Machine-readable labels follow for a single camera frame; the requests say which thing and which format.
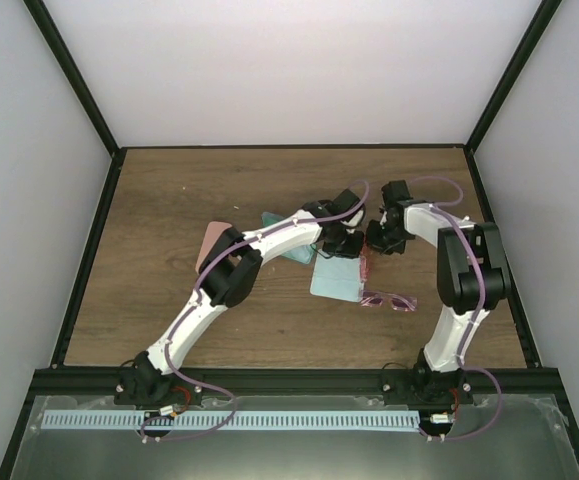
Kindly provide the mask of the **green glasses case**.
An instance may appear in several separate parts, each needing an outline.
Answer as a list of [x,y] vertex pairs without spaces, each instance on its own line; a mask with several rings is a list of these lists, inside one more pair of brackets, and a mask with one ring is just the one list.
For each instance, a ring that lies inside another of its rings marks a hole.
[[[261,214],[262,226],[268,227],[284,220],[284,217],[275,213],[264,211]],[[303,265],[309,265],[315,255],[312,244],[308,246],[299,246],[282,254],[282,257],[298,262]]]

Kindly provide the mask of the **light blue cleaning cloth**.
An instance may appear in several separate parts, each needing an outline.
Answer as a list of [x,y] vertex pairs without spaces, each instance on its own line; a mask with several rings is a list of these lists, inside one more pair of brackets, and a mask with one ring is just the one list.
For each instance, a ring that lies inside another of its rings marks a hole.
[[310,285],[312,295],[359,303],[363,288],[359,258],[316,258]]

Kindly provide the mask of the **red lens sunglasses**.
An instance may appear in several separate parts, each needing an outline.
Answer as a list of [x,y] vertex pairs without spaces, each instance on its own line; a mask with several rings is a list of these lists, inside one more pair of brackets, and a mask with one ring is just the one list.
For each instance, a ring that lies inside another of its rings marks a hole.
[[363,244],[363,247],[360,252],[360,278],[363,284],[368,281],[370,270],[371,270],[371,249],[368,247],[366,243]]

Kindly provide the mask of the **purple frame sunglasses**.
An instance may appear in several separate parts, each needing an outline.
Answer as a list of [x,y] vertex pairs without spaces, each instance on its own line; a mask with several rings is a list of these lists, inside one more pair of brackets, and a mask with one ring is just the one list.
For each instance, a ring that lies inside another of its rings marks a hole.
[[388,304],[394,311],[402,312],[414,312],[418,306],[414,297],[368,290],[362,293],[359,304],[362,307],[380,307]]

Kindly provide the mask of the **pink glasses case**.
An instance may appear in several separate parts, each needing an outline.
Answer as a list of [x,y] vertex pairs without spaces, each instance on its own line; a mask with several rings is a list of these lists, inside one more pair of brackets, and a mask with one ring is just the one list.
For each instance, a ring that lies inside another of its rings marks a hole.
[[227,222],[211,221],[208,223],[199,250],[197,261],[195,264],[195,271],[197,274],[200,273],[200,268],[203,262],[205,261],[207,255],[210,253],[211,249],[215,245],[216,241],[219,239],[219,237],[225,230],[231,227],[232,225]]

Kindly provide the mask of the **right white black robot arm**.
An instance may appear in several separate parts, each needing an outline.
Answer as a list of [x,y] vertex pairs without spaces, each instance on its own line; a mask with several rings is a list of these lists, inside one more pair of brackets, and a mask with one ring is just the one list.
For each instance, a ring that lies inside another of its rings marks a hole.
[[365,240],[375,252],[402,254],[422,239],[436,248],[436,286],[442,302],[435,330],[411,369],[412,389],[427,403],[460,387],[468,347],[478,328],[507,298],[510,273],[500,232],[491,222],[458,218],[440,207],[413,200],[381,208]]

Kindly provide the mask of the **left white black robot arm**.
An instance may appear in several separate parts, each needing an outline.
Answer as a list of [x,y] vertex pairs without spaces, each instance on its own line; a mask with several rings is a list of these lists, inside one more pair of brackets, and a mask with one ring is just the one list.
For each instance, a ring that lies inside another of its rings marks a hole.
[[347,188],[332,201],[309,202],[267,227],[245,232],[226,228],[200,263],[187,303],[162,336],[136,356],[139,393],[150,403],[165,402],[173,392],[170,375],[213,321],[249,296],[262,266],[295,248],[342,241],[356,233],[367,197]]

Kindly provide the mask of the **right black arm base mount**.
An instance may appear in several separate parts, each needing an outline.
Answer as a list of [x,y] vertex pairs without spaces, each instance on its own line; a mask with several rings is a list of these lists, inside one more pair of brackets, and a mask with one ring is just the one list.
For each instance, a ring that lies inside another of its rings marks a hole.
[[380,369],[379,384],[386,400],[399,404],[449,407],[458,403],[471,404],[473,396],[465,390],[465,372],[432,371],[424,366],[406,368],[388,362]]

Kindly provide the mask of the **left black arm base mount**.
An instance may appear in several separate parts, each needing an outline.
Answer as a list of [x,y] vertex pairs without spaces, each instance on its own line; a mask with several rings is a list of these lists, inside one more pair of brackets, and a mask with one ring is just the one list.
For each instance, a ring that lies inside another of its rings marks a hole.
[[163,407],[171,404],[199,405],[203,390],[174,374],[163,374],[143,351],[123,362],[118,369],[116,405]]

